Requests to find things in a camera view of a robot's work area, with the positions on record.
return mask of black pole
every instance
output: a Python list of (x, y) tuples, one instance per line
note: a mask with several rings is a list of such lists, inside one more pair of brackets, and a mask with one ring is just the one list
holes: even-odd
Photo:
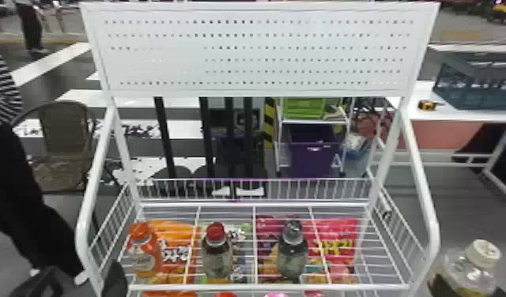
[(229, 158), (229, 178), (235, 177), (235, 119), (232, 105), (232, 97), (225, 97), (225, 113), (227, 116), (227, 156)]
[(176, 166), (174, 164), (174, 154), (172, 152), (172, 143), (170, 142), (170, 134), (168, 134), (168, 124), (166, 121), (166, 110), (164, 109), (163, 97), (153, 97), (155, 104), (155, 112), (157, 113), (157, 121), (159, 122), (160, 140), (163, 143), (164, 157), (166, 158), (166, 168), (168, 169), (168, 177), (176, 179)]
[(246, 176), (253, 177), (253, 98), (244, 97), (244, 117), (245, 117), (245, 133), (244, 145), (246, 146)]
[(210, 178), (214, 178), (213, 138), (210, 135), (210, 113), (207, 97), (199, 97), (199, 106), (202, 112), (203, 145), (205, 145), (207, 175)]

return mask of purple bin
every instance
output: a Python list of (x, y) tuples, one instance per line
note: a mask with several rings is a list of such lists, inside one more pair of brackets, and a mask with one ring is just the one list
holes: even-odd
[(325, 178), (338, 150), (330, 125), (291, 125), (289, 143), (294, 178)]

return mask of person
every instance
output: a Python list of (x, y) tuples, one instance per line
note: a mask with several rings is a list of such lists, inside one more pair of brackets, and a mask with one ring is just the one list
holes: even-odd
[(43, 48), (41, 38), (43, 27), (37, 14), (43, 14), (43, 10), (34, 4), (34, 0), (14, 0), (17, 14), (21, 18), (22, 33), (25, 36), (26, 49), (33, 54), (46, 54), (48, 50)]
[(76, 254), (74, 231), (44, 204), (20, 139), (9, 125), (21, 110), (21, 94), (0, 55), (0, 231), (30, 262), (31, 276), (55, 265), (76, 285), (83, 284), (87, 275)]

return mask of yellow black striped post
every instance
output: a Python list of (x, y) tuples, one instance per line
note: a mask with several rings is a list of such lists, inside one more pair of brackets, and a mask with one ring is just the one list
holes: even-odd
[(264, 99), (264, 148), (274, 147), (274, 125), (275, 125), (275, 100), (267, 97)]

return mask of pegboard panel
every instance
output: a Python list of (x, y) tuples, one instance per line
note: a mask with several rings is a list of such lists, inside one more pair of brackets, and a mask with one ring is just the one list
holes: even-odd
[(82, 3), (102, 82), (163, 96), (405, 95), (438, 5)]

